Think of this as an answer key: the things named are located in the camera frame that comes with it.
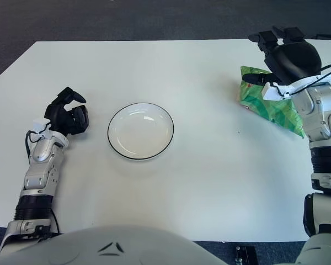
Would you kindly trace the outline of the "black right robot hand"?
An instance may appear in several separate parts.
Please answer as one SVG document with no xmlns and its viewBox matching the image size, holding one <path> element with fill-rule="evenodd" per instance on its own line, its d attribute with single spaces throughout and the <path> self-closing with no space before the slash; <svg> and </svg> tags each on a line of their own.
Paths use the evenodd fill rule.
<svg viewBox="0 0 331 265">
<path fill-rule="evenodd" d="M 242 80 L 263 86 L 275 82 L 288 86 L 306 77 L 321 73 L 322 62 L 316 48 L 305 40 L 297 27 L 277 28 L 248 36 L 265 54 L 271 73 L 247 73 Z"/>
</svg>

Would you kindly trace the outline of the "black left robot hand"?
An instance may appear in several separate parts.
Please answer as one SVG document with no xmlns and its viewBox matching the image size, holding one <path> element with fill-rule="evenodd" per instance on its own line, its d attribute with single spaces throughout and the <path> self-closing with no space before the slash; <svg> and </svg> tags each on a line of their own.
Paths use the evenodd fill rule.
<svg viewBox="0 0 331 265">
<path fill-rule="evenodd" d="M 86 100 L 70 87 L 63 89 L 46 108 L 44 118 L 50 121 L 51 131 L 64 136 L 77 135 L 86 131 L 89 126 L 88 111 L 85 105 L 66 110 L 65 105 L 72 101 L 86 103 Z"/>
</svg>

